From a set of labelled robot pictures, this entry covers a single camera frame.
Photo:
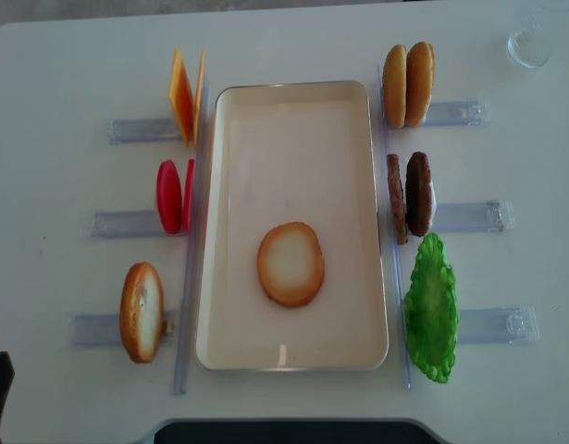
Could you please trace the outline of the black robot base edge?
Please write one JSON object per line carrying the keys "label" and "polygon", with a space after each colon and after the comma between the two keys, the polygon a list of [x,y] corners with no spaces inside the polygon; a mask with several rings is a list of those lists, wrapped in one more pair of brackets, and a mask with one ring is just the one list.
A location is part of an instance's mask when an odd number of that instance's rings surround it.
{"label": "black robot base edge", "polygon": [[437,443],[422,427],[378,421],[178,422],[155,433],[155,443]]}

